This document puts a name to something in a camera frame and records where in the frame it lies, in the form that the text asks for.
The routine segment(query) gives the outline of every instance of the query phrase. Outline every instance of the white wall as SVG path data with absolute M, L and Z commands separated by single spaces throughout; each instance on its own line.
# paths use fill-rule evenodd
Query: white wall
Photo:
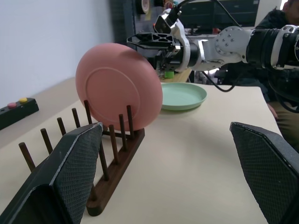
M 285 5 L 285 3 L 287 2 L 288 0 L 282 0 L 282 2 L 281 2 L 281 6 L 280 6 L 280 9 L 282 10 L 283 9 L 283 7 L 284 7 L 284 5 Z
M 73 77 L 113 41 L 109 0 L 0 0 L 0 108 Z
M 260 0 L 256 16 L 256 26 L 265 18 L 265 16 L 275 7 L 280 9 L 281 0 Z

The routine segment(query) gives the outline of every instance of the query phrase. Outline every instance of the table surface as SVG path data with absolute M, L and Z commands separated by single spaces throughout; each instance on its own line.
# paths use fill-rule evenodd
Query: table surface
M 84 214 L 83 224 L 266 224 L 242 172 L 229 126 L 232 121 L 279 133 L 261 90 L 236 87 L 208 93 L 202 106 L 188 112 L 161 111 L 145 129 L 137 150 L 104 212 Z M 0 131 L 0 212 L 30 175 L 18 148 L 25 142 L 36 165 L 47 157 L 40 129 L 46 128 L 55 146 L 61 138 L 57 117 L 67 131 L 75 128 L 71 109 L 77 108 L 81 125 L 85 110 L 67 80 L 36 95 L 40 111 Z M 111 144 L 104 139 L 108 164 Z M 98 164 L 95 182 L 102 175 Z

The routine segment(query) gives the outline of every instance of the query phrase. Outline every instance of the pink plate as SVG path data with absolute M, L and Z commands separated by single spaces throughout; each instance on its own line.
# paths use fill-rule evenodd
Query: pink plate
M 119 114 L 129 130 L 127 105 L 132 108 L 134 130 L 148 126 L 162 107 L 162 87 L 153 67 L 135 50 L 117 43 L 86 52 L 77 68 L 76 87 L 81 102 L 88 100 L 92 116 L 116 130 Z

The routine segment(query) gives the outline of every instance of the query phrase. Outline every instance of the yellow button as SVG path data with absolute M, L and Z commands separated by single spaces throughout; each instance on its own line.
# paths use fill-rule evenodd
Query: yellow button
M 27 101 L 28 101 L 27 98 L 21 98 L 21 99 L 19 99 L 19 102 L 21 104 L 26 103 Z

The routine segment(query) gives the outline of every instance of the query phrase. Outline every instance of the green object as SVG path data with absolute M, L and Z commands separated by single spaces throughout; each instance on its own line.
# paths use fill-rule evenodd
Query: green object
M 162 109 L 170 111 L 190 110 L 200 106 L 207 92 L 198 85 L 189 83 L 164 83 Z
M 164 78 L 174 78 L 174 71 L 166 71 Z

